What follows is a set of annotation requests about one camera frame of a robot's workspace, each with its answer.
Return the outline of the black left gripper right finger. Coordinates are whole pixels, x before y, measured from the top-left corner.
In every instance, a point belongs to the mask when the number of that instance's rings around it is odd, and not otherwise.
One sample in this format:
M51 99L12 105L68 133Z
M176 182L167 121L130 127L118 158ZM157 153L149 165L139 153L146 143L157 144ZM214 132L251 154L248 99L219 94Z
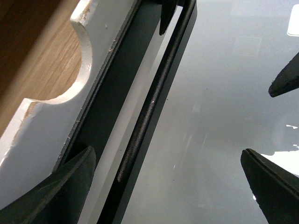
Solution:
M299 222L299 178L247 148L241 166L260 209L270 224Z

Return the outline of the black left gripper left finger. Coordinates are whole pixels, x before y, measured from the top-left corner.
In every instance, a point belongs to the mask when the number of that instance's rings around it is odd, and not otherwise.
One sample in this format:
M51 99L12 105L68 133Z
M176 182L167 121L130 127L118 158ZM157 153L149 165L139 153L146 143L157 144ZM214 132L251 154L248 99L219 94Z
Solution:
M2 224L76 224L90 190L96 154L88 147L1 209Z

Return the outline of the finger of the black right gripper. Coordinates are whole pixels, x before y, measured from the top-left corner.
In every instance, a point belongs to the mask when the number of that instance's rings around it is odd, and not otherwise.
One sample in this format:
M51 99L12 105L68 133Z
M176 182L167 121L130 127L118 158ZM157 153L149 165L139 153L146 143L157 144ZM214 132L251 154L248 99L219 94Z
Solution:
M280 71L271 83L268 93L274 98L299 88L299 54Z
M162 6L159 34L164 35L176 11L178 1L177 0L155 0L154 2Z

